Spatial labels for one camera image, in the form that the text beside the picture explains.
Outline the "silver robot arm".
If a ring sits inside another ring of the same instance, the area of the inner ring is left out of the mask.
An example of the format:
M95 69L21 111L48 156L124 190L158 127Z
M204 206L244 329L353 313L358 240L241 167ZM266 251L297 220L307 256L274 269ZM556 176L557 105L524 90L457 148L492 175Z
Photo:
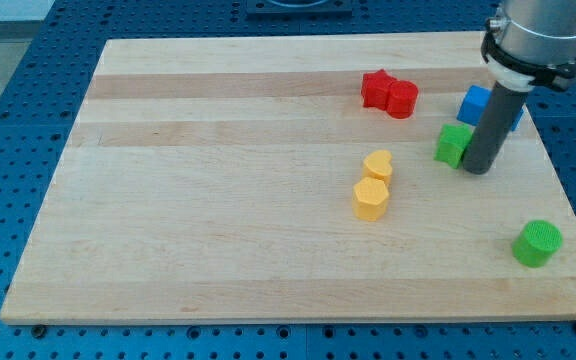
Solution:
M503 0L485 23L481 54L515 92L563 92L576 81L576 0Z

